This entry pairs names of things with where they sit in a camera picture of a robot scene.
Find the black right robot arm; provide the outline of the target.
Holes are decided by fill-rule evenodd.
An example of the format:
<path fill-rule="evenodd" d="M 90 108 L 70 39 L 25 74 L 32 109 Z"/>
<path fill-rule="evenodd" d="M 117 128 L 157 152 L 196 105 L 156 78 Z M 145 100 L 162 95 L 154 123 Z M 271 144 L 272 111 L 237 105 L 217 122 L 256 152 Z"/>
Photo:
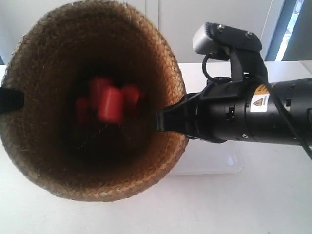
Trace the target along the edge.
<path fill-rule="evenodd" d="M 312 143 L 312 81 L 264 84 L 258 78 L 210 83 L 156 111 L 155 127 L 189 139 L 221 144 L 244 141 L 298 145 Z"/>

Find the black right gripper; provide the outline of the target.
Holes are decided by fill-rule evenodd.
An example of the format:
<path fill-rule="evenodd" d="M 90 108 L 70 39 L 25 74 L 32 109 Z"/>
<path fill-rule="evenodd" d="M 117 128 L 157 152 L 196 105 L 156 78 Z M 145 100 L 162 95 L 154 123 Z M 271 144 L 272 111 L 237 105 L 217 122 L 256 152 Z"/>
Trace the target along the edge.
<path fill-rule="evenodd" d="M 211 143 L 251 141 L 247 123 L 251 79 L 215 84 L 155 113 L 155 129 Z"/>

